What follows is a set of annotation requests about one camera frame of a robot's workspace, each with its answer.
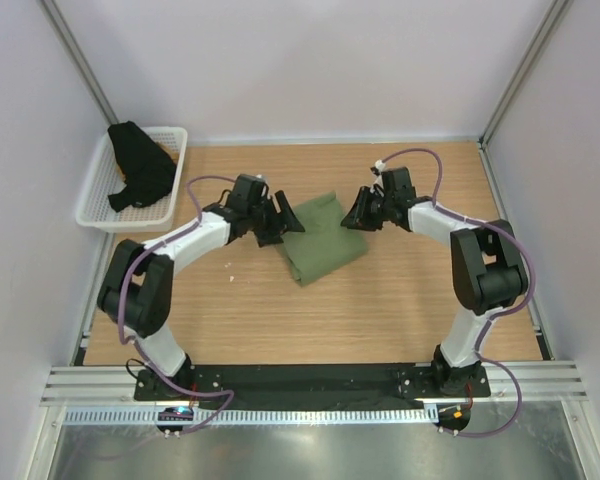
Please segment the green tank top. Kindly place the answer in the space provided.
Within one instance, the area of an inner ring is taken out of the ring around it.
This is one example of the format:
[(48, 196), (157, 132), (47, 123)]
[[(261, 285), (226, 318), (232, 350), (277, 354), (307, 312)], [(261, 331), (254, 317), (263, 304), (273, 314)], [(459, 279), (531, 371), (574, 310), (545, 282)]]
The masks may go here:
[(341, 226), (344, 211), (335, 191), (298, 204), (293, 210), (305, 231), (285, 233), (278, 251), (300, 286), (308, 286), (368, 252), (360, 232)]

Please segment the black tank top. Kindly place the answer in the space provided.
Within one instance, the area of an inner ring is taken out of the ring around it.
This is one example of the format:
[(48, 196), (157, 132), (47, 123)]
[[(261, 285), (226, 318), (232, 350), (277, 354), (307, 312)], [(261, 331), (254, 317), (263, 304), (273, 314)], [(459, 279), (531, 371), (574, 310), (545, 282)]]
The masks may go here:
[(152, 206), (171, 193), (176, 164), (144, 130), (127, 121), (111, 125), (107, 133), (125, 184), (108, 196), (115, 212)]

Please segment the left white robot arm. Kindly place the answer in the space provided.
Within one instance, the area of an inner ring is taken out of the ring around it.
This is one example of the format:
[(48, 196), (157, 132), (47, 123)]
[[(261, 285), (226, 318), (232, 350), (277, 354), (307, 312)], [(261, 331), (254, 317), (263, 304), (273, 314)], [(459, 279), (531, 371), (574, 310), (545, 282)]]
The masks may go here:
[(97, 296), (120, 343), (134, 345), (158, 376), (158, 389), (172, 400), (184, 398), (193, 383), (191, 359), (168, 325), (176, 275), (249, 232), (264, 247), (280, 244), (288, 232), (305, 231), (285, 193), (270, 193), (259, 176), (241, 174), (217, 201), (194, 206), (194, 219), (165, 235), (144, 243), (121, 241)]

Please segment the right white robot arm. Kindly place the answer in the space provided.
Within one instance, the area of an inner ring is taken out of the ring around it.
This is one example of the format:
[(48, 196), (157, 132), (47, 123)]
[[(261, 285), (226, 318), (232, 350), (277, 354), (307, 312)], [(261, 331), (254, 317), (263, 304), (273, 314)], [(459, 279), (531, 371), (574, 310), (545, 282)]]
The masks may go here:
[(460, 308), (431, 362), (432, 387), (460, 395), (483, 362), (490, 325), (530, 292), (531, 280), (510, 224), (463, 216), (431, 196), (419, 196), (405, 167), (371, 168), (375, 181), (359, 189), (341, 221), (351, 230), (377, 231), (390, 222), (450, 248), (452, 285)]

